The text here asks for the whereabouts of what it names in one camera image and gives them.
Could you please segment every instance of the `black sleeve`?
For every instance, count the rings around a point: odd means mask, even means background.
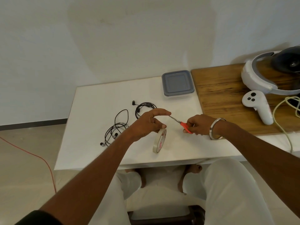
[[[62,225],[54,216],[43,211],[33,211],[17,222],[15,225]]]

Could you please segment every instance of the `silver bracelet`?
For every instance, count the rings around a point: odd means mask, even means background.
[[[222,136],[220,136],[219,138],[215,139],[215,138],[212,136],[212,128],[213,128],[214,125],[215,125],[218,121],[220,121],[220,120],[226,121],[226,120],[225,120],[224,118],[222,118],[222,117],[217,118],[217,119],[212,123],[212,125],[211,125],[210,128],[209,128],[209,136],[210,136],[210,139],[212,139],[212,140],[219,140],[219,139],[222,139],[222,138],[223,138]]]

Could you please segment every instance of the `red wire on floor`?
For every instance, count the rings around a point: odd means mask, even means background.
[[[22,148],[20,148],[20,147],[18,147],[18,146],[16,146],[16,145],[14,145],[14,144],[12,144],[12,143],[8,142],[7,140],[3,139],[2,137],[0,137],[0,139],[1,139],[1,140],[3,140],[3,141],[5,141],[6,143],[8,143],[8,144],[12,145],[12,146],[14,146],[14,147],[16,147],[16,148],[18,148],[18,149],[20,149],[20,150],[24,151],[24,152],[27,152],[27,153],[28,153],[28,154],[30,154],[30,155],[34,155],[34,156],[36,156],[36,157],[38,157],[38,158],[42,159],[42,160],[43,160],[43,161],[44,161],[44,162],[47,164],[47,166],[48,166],[48,168],[49,168],[49,170],[50,170],[51,177],[52,177],[52,183],[53,183],[53,187],[54,187],[54,191],[55,191],[55,193],[56,193],[56,187],[55,187],[55,182],[54,182],[54,178],[53,178],[52,170],[51,170],[51,168],[50,168],[50,166],[49,166],[49,164],[47,163],[47,161],[46,161],[46,160],[44,160],[42,157],[40,157],[40,156],[38,156],[38,155],[35,155],[35,154],[33,154],[33,153],[29,152],[29,151],[26,151],[26,150],[24,150],[24,149],[22,149]]]

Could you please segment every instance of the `white tabletop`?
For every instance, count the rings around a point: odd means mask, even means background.
[[[159,108],[169,110],[173,117],[184,122],[189,117],[202,114],[196,92],[184,98],[165,98],[161,77],[78,87],[55,170],[82,169],[95,159],[106,148],[100,146],[100,143],[104,141],[105,132],[114,124],[117,113],[128,109],[128,123],[132,124],[136,120],[136,106],[131,104],[132,100],[137,104],[154,103]],[[141,114],[147,110],[149,108],[142,108]],[[117,121],[126,122],[126,119],[127,115],[122,113]],[[141,167],[141,164],[158,163],[166,166],[171,161],[241,155],[227,140],[212,141],[208,136],[184,134],[182,127],[170,117],[159,116],[157,119],[167,125],[167,136],[161,151],[158,154],[152,152],[156,133],[151,133],[130,146],[120,169]],[[260,138],[285,151],[290,150],[287,138],[283,134]],[[300,151],[300,132],[290,133],[290,138],[294,151]]]

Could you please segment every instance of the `hand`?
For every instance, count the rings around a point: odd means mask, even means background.
[[[209,128],[215,120],[216,118],[207,115],[195,115],[187,120],[188,130],[196,135],[209,135]]]
[[[158,133],[160,129],[167,127],[155,118],[155,116],[159,115],[171,115],[171,112],[161,108],[155,108],[145,112],[124,132],[129,133],[133,141],[138,141],[142,137],[147,136],[150,132]]]

